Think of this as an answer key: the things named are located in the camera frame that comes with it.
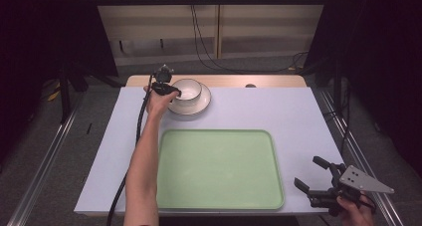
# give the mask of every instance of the white plate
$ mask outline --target white plate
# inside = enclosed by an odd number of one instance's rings
[[[200,99],[198,100],[198,103],[194,106],[180,106],[176,103],[176,101],[173,101],[168,108],[178,114],[197,114],[204,111],[208,105],[211,102],[211,92],[210,90],[203,84],[201,84],[202,91]]]

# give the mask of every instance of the hand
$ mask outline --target hand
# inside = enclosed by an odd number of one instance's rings
[[[360,196],[360,200],[369,204],[369,201],[365,196]],[[337,197],[337,202],[345,209],[340,213],[341,223],[343,226],[374,225],[370,208],[364,205],[361,205],[360,208],[357,208],[356,204],[340,196]]]
[[[148,91],[148,86],[143,87],[143,89]],[[161,119],[167,110],[169,103],[175,99],[178,94],[178,92],[173,92],[169,95],[160,96],[154,90],[151,90],[151,95],[149,96],[148,104],[146,106],[148,116],[154,116]]]

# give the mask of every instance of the white table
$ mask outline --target white table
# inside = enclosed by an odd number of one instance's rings
[[[264,129],[273,137],[285,193],[278,210],[160,210],[160,215],[290,215],[326,212],[311,208],[294,186],[295,177],[311,189],[331,187],[331,174],[312,162],[315,155],[330,162],[342,159],[309,88],[210,88],[212,101],[198,115],[164,115],[160,134],[171,128]],[[75,212],[106,215],[128,168],[135,144],[142,88],[122,88]],[[122,193],[115,212],[124,212]]]

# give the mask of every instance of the tray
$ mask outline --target tray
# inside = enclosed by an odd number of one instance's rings
[[[171,129],[161,138],[161,209],[278,209],[283,187],[264,130]]]

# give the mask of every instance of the person's arm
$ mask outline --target person's arm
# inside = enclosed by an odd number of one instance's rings
[[[126,176],[124,226],[158,225],[158,130],[162,115],[169,102],[176,96],[177,92],[167,96],[160,96],[156,92],[150,95],[146,108],[146,124],[136,144]]]
[[[360,200],[369,203],[365,196],[360,196]],[[344,199],[340,196],[337,197],[338,204],[343,207],[340,213],[341,223],[343,226],[374,226],[372,211],[370,208],[361,205],[357,208],[356,204]]]

